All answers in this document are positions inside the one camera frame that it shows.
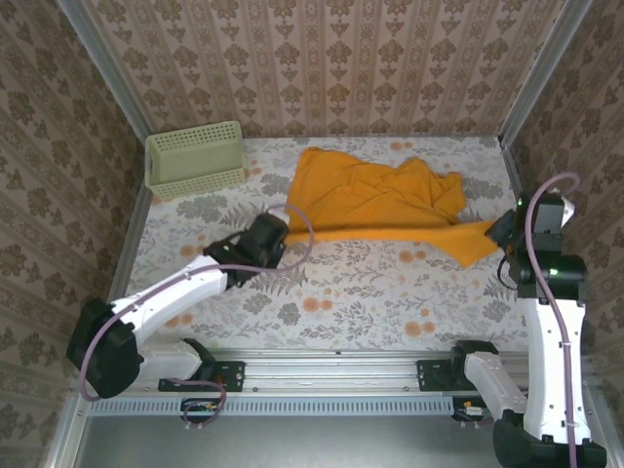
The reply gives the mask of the orange t-shirt with printed logo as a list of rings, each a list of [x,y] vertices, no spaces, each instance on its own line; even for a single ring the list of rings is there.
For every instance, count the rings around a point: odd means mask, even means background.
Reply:
[[[493,254],[488,221],[462,222],[463,178],[440,175],[418,158],[397,168],[307,148],[288,194],[289,244],[313,231],[318,242],[419,242],[468,267]]]

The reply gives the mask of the floral patterned table cover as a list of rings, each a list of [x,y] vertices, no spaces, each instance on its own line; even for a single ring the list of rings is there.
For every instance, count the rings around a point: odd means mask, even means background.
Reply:
[[[497,139],[486,137],[299,137],[244,144],[247,182],[178,199],[154,198],[142,226],[128,293],[170,276],[211,242],[286,200],[302,152],[342,151],[396,167],[418,158],[462,176],[462,221],[494,220],[514,202]],[[515,295],[500,284],[493,254],[470,267],[415,242],[337,242],[287,250],[290,271],[258,275],[171,319],[163,340],[192,336],[212,348],[446,351],[459,339],[526,351]]]

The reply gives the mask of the pale green perforated plastic basket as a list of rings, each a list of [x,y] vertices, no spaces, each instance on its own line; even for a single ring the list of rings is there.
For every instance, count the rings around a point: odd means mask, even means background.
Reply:
[[[144,183],[161,199],[242,185],[246,168],[237,121],[155,134],[145,141]]]

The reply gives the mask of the small green circuit board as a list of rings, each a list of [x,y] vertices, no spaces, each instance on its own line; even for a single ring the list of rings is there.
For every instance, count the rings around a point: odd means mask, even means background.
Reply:
[[[492,422],[492,416],[480,397],[453,397],[451,417],[459,422]]]
[[[220,398],[184,399],[180,403],[181,418],[190,424],[206,424],[220,406]]]

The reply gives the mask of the grey metal panel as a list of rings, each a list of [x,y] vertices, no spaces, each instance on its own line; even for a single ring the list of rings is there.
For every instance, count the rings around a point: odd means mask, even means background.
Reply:
[[[500,468],[491,428],[423,416],[97,417],[76,468]]]

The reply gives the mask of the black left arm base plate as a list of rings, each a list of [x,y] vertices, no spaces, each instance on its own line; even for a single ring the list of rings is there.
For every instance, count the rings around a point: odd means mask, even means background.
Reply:
[[[245,380],[245,363],[240,361],[216,361],[201,364],[184,383],[175,383],[169,378],[162,378],[158,383],[160,392],[218,392],[218,389],[200,381],[209,381],[228,392],[242,392]]]

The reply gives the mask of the aluminium mounting rail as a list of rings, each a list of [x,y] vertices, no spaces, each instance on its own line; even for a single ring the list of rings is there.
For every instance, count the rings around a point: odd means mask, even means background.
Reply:
[[[201,364],[216,361],[245,363],[243,391],[278,394],[396,394],[419,389],[419,360],[450,360],[459,375],[457,358],[436,351],[310,351],[310,350],[195,350],[184,343],[157,343],[140,351],[142,370],[126,391],[158,390],[159,380],[187,379]]]

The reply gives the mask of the aluminium corner post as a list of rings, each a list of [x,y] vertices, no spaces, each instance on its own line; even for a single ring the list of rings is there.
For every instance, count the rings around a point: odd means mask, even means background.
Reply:
[[[498,139],[502,148],[508,148],[520,132],[592,2],[565,0],[499,131]]]
[[[58,0],[58,3],[128,119],[136,137],[141,142],[145,142],[150,135],[150,124],[131,90],[130,82],[122,72],[121,65],[114,58],[112,48],[106,44],[93,15],[84,6],[82,0]]]

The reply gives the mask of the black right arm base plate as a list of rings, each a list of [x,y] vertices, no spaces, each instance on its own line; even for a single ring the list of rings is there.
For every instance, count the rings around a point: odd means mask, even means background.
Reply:
[[[421,391],[464,391],[474,388],[468,380],[454,372],[450,360],[419,360],[416,367]]]

